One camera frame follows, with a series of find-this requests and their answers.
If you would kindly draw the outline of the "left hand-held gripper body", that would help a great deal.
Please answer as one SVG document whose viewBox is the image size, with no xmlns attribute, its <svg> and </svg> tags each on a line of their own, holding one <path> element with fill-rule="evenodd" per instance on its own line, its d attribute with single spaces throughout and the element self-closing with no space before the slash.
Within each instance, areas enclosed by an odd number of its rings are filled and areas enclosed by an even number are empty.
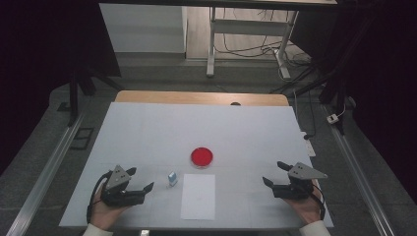
<svg viewBox="0 0 417 236">
<path fill-rule="evenodd" d="M 132 176 L 120 165 L 116 165 L 102 187 L 101 200 L 109 207 L 141 205 L 145 201 L 145 197 L 134 196 L 133 191 L 126 190 Z"/>
</svg>

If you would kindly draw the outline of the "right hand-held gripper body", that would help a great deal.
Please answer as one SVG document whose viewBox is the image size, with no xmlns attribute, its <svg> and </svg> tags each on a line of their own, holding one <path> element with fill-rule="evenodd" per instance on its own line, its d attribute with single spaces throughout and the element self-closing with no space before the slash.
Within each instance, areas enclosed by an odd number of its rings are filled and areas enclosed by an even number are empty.
<svg viewBox="0 0 417 236">
<path fill-rule="evenodd" d="M 276 198 L 287 200 L 304 200 L 314 191 L 313 180 L 325 179 L 328 176 L 313 167 L 297 162 L 287 172 L 290 183 L 288 185 L 275 185 L 273 195 Z"/>
</svg>

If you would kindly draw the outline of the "white paper sheet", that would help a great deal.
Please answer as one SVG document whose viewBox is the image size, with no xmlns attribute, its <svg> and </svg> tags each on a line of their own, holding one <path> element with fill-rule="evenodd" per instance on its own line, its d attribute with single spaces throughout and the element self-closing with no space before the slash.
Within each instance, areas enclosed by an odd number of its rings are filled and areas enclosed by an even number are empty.
<svg viewBox="0 0 417 236">
<path fill-rule="evenodd" d="M 215 219 L 214 175 L 184 175 L 181 202 L 181 218 L 186 220 Z"/>
</svg>

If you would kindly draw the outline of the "round red ink pad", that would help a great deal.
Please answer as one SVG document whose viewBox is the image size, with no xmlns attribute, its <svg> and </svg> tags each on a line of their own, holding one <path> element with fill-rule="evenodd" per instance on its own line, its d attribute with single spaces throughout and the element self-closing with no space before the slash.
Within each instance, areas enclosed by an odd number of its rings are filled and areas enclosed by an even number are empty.
<svg viewBox="0 0 417 236">
<path fill-rule="evenodd" d="M 196 167 L 206 168 L 212 163 L 212 160 L 213 154 L 206 147 L 197 147 L 191 153 L 191 162 Z"/>
</svg>

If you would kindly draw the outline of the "person's left hand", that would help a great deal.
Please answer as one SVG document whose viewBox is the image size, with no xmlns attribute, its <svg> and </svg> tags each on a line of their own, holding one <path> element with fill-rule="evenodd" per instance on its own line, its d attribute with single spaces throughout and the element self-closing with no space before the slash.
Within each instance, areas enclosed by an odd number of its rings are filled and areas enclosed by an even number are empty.
<svg viewBox="0 0 417 236">
<path fill-rule="evenodd" d="M 99 187 L 94 194 L 89 223 L 100 230 L 108 231 L 117 222 L 120 215 L 128 209 L 128 207 L 106 205 L 100 197 L 101 189 L 102 187 Z"/>
</svg>

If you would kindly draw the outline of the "person's right hand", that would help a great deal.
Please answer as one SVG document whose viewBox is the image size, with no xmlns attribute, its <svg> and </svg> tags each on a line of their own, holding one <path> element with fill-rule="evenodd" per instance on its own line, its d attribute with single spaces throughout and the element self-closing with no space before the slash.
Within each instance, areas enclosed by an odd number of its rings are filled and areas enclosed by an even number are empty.
<svg viewBox="0 0 417 236">
<path fill-rule="evenodd" d="M 313 196 L 304 200 L 287 200 L 284 201 L 289 204 L 296 214 L 300 217 L 305 225 L 321 220 L 321 206 L 322 192 L 317 187 L 317 181 L 313 181 L 314 191 Z"/>
</svg>

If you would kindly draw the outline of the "white power strip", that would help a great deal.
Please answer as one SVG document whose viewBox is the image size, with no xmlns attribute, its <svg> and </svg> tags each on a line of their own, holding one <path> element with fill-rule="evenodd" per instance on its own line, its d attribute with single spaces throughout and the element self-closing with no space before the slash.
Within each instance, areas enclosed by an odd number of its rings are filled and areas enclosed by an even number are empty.
<svg viewBox="0 0 417 236">
<path fill-rule="evenodd" d="M 313 146 L 312 146 L 312 143 L 311 143 L 311 141 L 310 141 L 311 136 L 310 136 L 310 135 L 308 135 L 308 134 L 307 134 L 307 133 L 305 133 L 305 132 L 301 132 L 301 134 L 302 134 L 302 137 L 303 137 L 303 139 L 304 139 L 304 141 L 305 141 L 305 143 L 306 143 L 306 149 L 307 149 L 307 153 L 308 153 L 308 155 L 309 155 L 310 157 L 315 157 L 315 156 L 316 156 L 316 153 L 315 153 L 314 148 L 313 148 Z"/>
</svg>

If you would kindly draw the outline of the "large white table mat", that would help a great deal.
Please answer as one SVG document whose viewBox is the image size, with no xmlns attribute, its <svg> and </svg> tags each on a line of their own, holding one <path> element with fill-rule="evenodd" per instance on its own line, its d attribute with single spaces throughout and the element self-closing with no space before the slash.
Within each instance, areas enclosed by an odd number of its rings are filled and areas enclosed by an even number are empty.
<svg viewBox="0 0 417 236">
<path fill-rule="evenodd" d="M 212 163 L 191 162 L 195 148 L 208 148 Z M 126 229 L 277 230 L 298 228 L 292 208 L 274 197 L 263 177 L 287 184 L 277 162 L 309 163 L 306 143 L 289 106 L 188 105 L 114 102 L 110 105 L 85 169 L 60 221 L 84 228 L 98 178 L 116 165 L 136 167 L 128 188 L 154 182 L 143 204 L 126 210 Z M 178 182 L 170 187 L 168 174 Z M 215 219 L 181 218 L 185 174 L 215 176 Z"/>
</svg>

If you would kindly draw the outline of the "black metal stand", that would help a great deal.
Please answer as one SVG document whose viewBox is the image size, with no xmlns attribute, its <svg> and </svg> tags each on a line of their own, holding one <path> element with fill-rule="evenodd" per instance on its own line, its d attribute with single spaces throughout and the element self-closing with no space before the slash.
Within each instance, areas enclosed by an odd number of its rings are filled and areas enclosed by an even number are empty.
<svg viewBox="0 0 417 236">
<path fill-rule="evenodd" d="M 70 98 L 70 117 L 68 126 L 72 127 L 77 118 L 79 117 L 79 98 L 78 98 L 78 89 L 81 89 L 82 93 L 87 96 L 93 96 L 96 92 L 96 87 L 92 81 L 93 78 L 99 79 L 101 82 L 110 86 L 117 91 L 124 90 L 125 88 L 117 84 L 115 81 L 110 79 L 108 76 L 105 76 L 103 73 L 100 73 L 92 67 L 84 67 L 76 69 L 70 77 L 69 82 L 69 98 Z"/>
</svg>

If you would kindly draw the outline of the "black curtain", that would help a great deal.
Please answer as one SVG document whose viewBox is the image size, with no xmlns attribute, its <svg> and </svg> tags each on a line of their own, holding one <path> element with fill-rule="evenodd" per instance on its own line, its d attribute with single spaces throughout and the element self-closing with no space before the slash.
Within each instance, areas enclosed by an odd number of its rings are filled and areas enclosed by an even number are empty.
<svg viewBox="0 0 417 236">
<path fill-rule="evenodd" d="M 99 0 L 0 0 L 0 174 L 51 92 L 90 73 L 121 75 Z"/>
<path fill-rule="evenodd" d="M 353 118 L 417 204 L 417 0 L 337 0 L 349 11 L 301 12 L 291 40 L 322 74 L 320 101 L 341 92 Z"/>
</svg>

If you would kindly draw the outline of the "white cabinet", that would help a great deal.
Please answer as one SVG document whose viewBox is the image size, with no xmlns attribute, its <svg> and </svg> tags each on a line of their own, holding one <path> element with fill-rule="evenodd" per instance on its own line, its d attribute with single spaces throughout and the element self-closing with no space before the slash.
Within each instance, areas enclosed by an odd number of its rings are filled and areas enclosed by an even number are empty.
<svg viewBox="0 0 417 236">
<path fill-rule="evenodd" d="M 99 8 L 116 52 L 186 51 L 186 7 L 100 3 Z"/>
</svg>

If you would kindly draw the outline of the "aluminium rail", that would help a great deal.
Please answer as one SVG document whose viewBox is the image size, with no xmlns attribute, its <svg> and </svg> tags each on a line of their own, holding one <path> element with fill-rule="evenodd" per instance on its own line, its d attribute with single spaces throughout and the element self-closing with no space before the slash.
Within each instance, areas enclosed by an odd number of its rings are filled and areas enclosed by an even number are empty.
<svg viewBox="0 0 417 236">
<path fill-rule="evenodd" d="M 342 135 L 334 125 L 330 125 L 330 129 L 345 159 L 347 167 L 353 176 L 355 184 L 358 187 L 363 202 L 365 203 L 368 212 L 379 231 L 379 234 L 381 236 L 396 236 L 382 204 L 372 189 L 368 178 L 366 177 L 359 161 L 356 158 L 351 144 L 348 142 L 346 136 Z"/>
<path fill-rule="evenodd" d="M 51 153 L 39 177 L 33 185 L 26 201 L 13 221 L 6 236 L 25 236 L 29 226 L 45 197 L 70 144 L 78 132 L 86 114 L 80 114 L 73 125 L 67 127 L 59 143 Z"/>
</svg>

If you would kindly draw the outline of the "white desk frame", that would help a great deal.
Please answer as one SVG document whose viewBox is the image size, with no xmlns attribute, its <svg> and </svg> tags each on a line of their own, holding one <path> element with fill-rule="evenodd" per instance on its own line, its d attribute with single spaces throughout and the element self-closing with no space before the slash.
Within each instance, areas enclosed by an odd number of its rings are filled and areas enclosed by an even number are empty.
<svg viewBox="0 0 417 236">
<path fill-rule="evenodd" d="M 275 57 L 282 78 L 289 79 L 290 73 L 284 62 L 283 56 L 293 27 L 295 26 L 297 16 L 298 11 L 288 11 L 288 19 L 285 22 L 218 19 L 216 17 L 216 8 L 210 7 L 207 77 L 212 78 L 214 76 L 214 40 L 215 36 L 221 33 L 280 36 L 281 44 L 278 49 L 272 51 L 272 54 Z"/>
</svg>

